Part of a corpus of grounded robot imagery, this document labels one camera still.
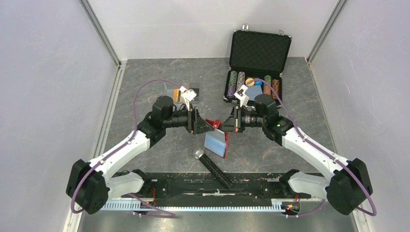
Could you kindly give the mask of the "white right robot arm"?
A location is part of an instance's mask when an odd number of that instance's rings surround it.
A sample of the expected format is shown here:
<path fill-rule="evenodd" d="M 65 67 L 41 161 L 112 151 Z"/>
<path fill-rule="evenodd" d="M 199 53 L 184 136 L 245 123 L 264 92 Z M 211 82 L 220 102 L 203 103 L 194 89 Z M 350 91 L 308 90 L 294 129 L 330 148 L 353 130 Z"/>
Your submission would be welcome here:
<path fill-rule="evenodd" d="M 219 127 L 223 132 L 241 133 L 246 128 L 261 128 L 265 136 L 315 167 L 320 176 L 292 169 L 280 178 L 279 191 L 285 197 L 304 193 L 328 201 L 343 215 L 359 209 L 364 201 L 376 209 L 371 199 L 373 188 L 366 164 L 337 155 L 307 136 L 295 123 L 279 114 L 271 96 L 258 95 L 255 109 L 234 106 L 229 118 Z"/>

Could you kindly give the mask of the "black VIP card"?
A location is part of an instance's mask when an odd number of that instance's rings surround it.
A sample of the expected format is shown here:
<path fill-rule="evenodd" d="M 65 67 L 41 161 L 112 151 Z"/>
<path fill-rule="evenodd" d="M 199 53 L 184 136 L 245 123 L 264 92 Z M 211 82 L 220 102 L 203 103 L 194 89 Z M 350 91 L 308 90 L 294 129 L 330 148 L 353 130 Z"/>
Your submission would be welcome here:
<path fill-rule="evenodd" d="M 196 96 L 193 98 L 192 102 L 199 102 L 200 98 L 201 98 L 201 87 L 199 83 L 192 83 L 191 89 L 194 90 L 194 92 L 196 93 Z"/>

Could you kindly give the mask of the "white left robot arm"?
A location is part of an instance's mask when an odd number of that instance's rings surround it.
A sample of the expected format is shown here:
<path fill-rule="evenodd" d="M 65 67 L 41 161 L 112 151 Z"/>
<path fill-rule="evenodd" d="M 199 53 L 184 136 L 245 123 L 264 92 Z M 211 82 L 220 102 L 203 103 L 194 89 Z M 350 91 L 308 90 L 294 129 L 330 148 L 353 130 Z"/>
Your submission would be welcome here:
<path fill-rule="evenodd" d="M 158 97 L 151 112 L 123 141 L 90 161 L 79 159 L 73 164 L 66 188 L 72 212 L 94 214 L 108 200 L 130 193 L 148 196 L 152 184 L 145 177 L 135 172 L 121 176 L 115 174 L 134 157 L 159 142 L 168 128 L 181 127 L 192 134 L 213 131 L 196 107 L 183 104 L 177 109 L 171 97 Z"/>

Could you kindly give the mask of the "red leather card holder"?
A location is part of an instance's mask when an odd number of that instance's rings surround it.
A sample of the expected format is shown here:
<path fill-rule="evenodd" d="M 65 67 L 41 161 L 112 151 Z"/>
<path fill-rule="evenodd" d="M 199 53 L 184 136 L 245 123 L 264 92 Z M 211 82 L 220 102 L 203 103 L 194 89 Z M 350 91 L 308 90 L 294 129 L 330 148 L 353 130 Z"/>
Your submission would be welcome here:
<path fill-rule="evenodd" d="M 206 119 L 206 122 L 210 124 L 214 130 L 205 134 L 204 147 L 219 157 L 223 159 L 226 158 L 229 133 L 220 130 L 222 126 L 220 120 Z"/>

